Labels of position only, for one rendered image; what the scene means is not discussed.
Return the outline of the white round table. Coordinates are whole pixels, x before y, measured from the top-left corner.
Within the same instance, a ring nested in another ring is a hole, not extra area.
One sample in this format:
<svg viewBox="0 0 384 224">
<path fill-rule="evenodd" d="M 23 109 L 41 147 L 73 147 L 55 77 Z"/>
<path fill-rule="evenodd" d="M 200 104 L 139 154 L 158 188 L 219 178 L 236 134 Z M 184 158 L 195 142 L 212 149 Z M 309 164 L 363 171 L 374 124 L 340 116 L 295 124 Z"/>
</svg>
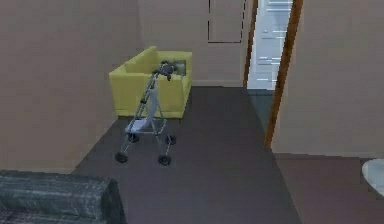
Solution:
<svg viewBox="0 0 384 224">
<path fill-rule="evenodd" d="M 369 186 L 384 199 L 384 159 L 366 161 L 362 165 L 362 174 Z"/>
</svg>

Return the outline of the beige framed wall picture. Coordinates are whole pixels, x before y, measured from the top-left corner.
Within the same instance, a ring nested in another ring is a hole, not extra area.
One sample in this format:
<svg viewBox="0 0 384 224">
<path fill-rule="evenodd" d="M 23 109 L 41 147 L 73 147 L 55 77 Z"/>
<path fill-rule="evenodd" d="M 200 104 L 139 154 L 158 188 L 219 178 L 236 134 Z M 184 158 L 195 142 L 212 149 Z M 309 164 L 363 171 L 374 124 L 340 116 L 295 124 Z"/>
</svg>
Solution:
<svg viewBox="0 0 384 224">
<path fill-rule="evenodd" d="M 208 42 L 239 43 L 244 0 L 208 0 Z"/>
</svg>

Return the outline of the dark grey sofa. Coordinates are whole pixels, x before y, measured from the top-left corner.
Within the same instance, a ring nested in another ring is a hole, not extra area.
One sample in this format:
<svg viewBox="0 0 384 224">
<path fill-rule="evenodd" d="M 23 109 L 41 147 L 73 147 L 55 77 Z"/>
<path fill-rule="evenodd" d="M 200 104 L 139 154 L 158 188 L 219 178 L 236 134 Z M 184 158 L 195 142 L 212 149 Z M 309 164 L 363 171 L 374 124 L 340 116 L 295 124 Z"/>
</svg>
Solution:
<svg viewBox="0 0 384 224">
<path fill-rule="evenodd" d="M 0 224 L 128 224 L 116 180 L 0 170 Z"/>
</svg>

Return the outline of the grey wheeled walker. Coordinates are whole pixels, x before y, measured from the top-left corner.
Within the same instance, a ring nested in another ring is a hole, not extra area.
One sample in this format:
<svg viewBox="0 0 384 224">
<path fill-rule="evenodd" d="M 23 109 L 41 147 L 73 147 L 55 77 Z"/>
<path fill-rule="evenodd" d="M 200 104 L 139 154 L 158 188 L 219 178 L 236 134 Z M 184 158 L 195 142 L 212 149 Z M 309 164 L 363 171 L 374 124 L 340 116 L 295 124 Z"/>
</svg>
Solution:
<svg viewBox="0 0 384 224">
<path fill-rule="evenodd" d="M 140 140 L 141 135 L 153 135 L 162 153 L 158 156 L 158 163 L 169 166 L 172 158 L 168 155 L 169 149 L 176 144 L 176 136 L 165 131 L 167 119 L 164 117 L 159 100 L 157 81 L 160 75 L 170 81 L 172 74 L 179 70 L 175 62 L 164 60 L 155 69 L 145 87 L 143 95 L 139 101 L 139 106 L 134 118 L 128 123 L 124 130 L 124 140 L 120 150 L 115 154 L 115 160 L 119 163 L 128 161 L 128 149 L 133 143 Z"/>
</svg>

